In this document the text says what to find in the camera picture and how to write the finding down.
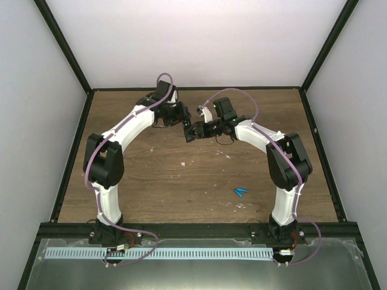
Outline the black remote control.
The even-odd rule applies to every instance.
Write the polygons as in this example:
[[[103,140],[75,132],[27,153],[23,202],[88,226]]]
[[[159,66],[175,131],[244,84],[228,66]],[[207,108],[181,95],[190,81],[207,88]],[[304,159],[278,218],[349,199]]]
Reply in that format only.
[[[185,136],[189,136],[189,131],[190,131],[190,128],[191,128],[191,126],[192,126],[192,123],[191,123],[190,118],[185,118],[185,119],[182,121],[182,125],[183,125],[184,135],[185,135]]]

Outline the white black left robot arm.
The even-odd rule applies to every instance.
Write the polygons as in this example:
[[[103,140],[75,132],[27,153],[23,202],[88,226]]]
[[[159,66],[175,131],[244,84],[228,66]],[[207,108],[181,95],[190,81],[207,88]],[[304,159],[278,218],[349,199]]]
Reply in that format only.
[[[159,120],[165,127],[185,123],[190,117],[178,100],[175,85],[159,80],[156,90],[139,99],[131,112],[110,130],[91,134],[86,142],[83,171],[85,185],[94,190],[97,220],[105,224],[102,236],[111,244],[123,238],[118,184],[125,172],[123,153],[134,139]]]

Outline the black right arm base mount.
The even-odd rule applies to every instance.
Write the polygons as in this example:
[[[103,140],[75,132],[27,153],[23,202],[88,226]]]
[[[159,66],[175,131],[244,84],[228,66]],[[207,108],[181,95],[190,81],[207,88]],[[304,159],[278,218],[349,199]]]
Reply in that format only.
[[[271,223],[252,223],[248,226],[250,235],[255,241],[266,244],[305,243],[305,238],[299,235],[297,222],[280,227]]]

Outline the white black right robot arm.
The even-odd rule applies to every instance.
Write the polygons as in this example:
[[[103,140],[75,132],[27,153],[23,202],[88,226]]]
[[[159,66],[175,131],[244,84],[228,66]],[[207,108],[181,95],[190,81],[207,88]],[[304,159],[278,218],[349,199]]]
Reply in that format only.
[[[227,98],[215,100],[213,106],[217,119],[205,106],[197,107],[203,120],[192,123],[190,117],[183,121],[186,141],[228,135],[261,150],[267,156],[268,170],[276,186],[275,206],[269,227],[269,238],[283,243],[290,237],[288,225],[297,218],[297,207],[301,191],[313,166],[300,136],[296,133],[283,134],[255,123],[251,118],[237,115]]]

